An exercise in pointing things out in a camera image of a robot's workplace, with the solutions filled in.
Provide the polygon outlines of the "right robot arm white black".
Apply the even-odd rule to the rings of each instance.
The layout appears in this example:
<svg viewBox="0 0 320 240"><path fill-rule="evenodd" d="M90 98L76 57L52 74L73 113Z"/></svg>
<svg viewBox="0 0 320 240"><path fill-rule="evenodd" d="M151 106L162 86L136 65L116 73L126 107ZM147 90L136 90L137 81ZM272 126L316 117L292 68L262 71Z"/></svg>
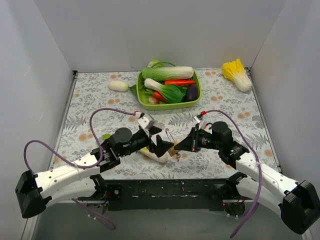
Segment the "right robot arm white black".
<svg viewBox="0 0 320 240"><path fill-rule="evenodd" d="M302 235L320 218L320 199L313 184L286 177L264 163L233 139L227 123L215 122L212 132L193 127L175 150L199 152L202 148L218 151L220 159L237 170L238 177L226 186L232 199L257 198L257 202L279 215L284 224Z"/></svg>

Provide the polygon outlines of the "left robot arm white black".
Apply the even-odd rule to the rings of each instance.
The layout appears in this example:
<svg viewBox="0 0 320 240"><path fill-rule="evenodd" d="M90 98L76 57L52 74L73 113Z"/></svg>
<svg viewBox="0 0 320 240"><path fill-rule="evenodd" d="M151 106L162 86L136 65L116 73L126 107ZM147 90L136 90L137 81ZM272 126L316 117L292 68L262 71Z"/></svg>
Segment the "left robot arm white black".
<svg viewBox="0 0 320 240"><path fill-rule="evenodd" d="M15 188L22 217L29 219L42 213L50 204L58 201L55 193L62 193L71 187L69 193L76 193L80 189L76 186L83 179L89 182L101 173L118 166L121 157L126 157L143 148L157 157L162 157L173 143L164 141L158 135L162 130L151 127L149 130L140 128L132 133L126 127L119 128L106 139L100 147L92 150L82 158L66 165L35 173L31 169L23 172Z"/></svg>

